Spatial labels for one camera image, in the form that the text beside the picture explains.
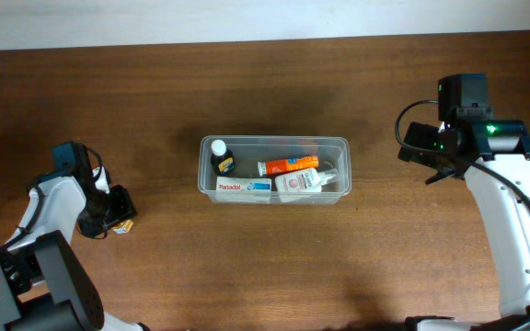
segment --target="robotic arm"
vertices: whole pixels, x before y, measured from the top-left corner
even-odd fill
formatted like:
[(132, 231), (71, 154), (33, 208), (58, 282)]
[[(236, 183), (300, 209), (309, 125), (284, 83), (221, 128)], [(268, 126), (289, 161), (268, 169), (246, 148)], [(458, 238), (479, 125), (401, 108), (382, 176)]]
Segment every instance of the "robotic arm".
[[(101, 158), (91, 169), (87, 148), (63, 143), (52, 149), (54, 171), (29, 188), (19, 227), (0, 248), (0, 330), (144, 331), (104, 313), (98, 292), (69, 244), (75, 224), (91, 238), (136, 211), (122, 186), (109, 187)], [(18, 295), (46, 282), (49, 293), (22, 302)]]
[(500, 287), (501, 320), (485, 325), (449, 318), (409, 317), (410, 330), (530, 330), (530, 137), (519, 120), (495, 120), (483, 74), (439, 81), (441, 128), (412, 122), (398, 158), (437, 170), (429, 185), (462, 178), (486, 226)]

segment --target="bottle label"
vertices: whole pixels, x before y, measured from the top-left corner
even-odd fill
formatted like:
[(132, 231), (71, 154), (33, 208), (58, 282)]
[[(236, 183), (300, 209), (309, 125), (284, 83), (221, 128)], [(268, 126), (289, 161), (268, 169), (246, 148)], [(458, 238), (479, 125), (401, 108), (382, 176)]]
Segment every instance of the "bottle label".
[(225, 174), (228, 171), (232, 170), (232, 168), (235, 167), (233, 162), (234, 161), (232, 157), (228, 157), (223, 162), (221, 162), (220, 165), (218, 165), (218, 170), (220, 170), (220, 173)]

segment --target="clear storage box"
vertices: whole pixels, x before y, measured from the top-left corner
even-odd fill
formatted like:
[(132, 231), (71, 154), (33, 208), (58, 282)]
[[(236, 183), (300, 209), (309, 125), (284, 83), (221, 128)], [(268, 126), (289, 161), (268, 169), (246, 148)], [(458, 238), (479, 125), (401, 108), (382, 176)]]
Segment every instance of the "clear storage box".
[[(211, 145), (221, 139), (233, 152), (235, 168), (227, 177), (235, 178), (270, 178), (271, 195), (264, 196), (254, 191), (223, 192), (216, 190), (218, 176), (213, 170), (210, 159)], [(259, 176), (257, 162), (267, 162), (309, 155), (318, 156), (317, 172), (336, 169), (338, 180), (322, 187), (321, 192), (287, 193), (278, 192), (275, 178), (283, 174)], [(340, 197), (351, 192), (351, 156), (349, 143), (337, 137), (290, 137), (290, 136), (207, 136), (203, 138), (198, 167), (198, 189), (208, 195), (213, 202), (223, 203), (258, 203), (314, 204), (329, 205), (336, 203)]]

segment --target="bottle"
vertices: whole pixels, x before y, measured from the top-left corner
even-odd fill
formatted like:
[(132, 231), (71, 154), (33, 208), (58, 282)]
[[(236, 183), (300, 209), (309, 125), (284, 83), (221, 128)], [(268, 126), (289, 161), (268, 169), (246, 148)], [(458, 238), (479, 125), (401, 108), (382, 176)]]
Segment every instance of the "bottle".
[(213, 166), (213, 171), (218, 176), (228, 174), (235, 168), (235, 158), (232, 155), (232, 151), (226, 148), (225, 142), (220, 139), (212, 142), (212, 158), (210, 162)]
[(317, 172), (315, 168), (308, 168), (277, 176), (275, 187), (280, 192), (280, 200), (287, 203), (316, 195), (322, 192), (323, 186), (338, 180), (339, 171), (337, 169)]

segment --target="orange tube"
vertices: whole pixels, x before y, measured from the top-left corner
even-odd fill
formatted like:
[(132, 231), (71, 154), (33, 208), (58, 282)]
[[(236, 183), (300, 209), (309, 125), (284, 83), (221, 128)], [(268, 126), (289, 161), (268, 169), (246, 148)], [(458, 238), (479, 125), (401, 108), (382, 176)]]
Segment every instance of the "orange tube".
[(288, 171), (306, 169), (309, 167), (318, 167), (318, 156), (311, 155), (285, 160), (257, 162), (259, 176), (280, 174)]

